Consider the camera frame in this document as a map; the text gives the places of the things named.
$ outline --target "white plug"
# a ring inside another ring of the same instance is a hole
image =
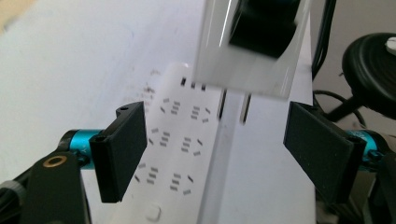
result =
[[[389,38],[385,46],[387,46],[389,53],[396,56],[396,36]]]

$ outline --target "power outlet socket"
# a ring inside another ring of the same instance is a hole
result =
[[[148,147],[113,223],[196,223],[212,156],[221,89],[172,65],[146,115]]]

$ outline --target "white power strip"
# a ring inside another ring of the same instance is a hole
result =
[[[196,223],[219,125],[220,89],[170,67],[147,113],[148,147],[112,223]]]

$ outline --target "white table surface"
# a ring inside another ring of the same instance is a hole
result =
[[[151,98],[170,63],[196,59],[204,1],[38,0],[0,36],[0,182],[56,148],[70,129],[105,128],[114,110]],[[310,38],[290,99],[311,101]],[[314,187],[283,147],[289,103],[229,92],[201,223],[315,223]],[[96,223],[94,177],[84,182]]]

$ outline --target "power strip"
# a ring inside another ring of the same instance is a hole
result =
[[[146,115],[148,147],[112,223],[196,223],[219,126],[220,89],[170,67]]]

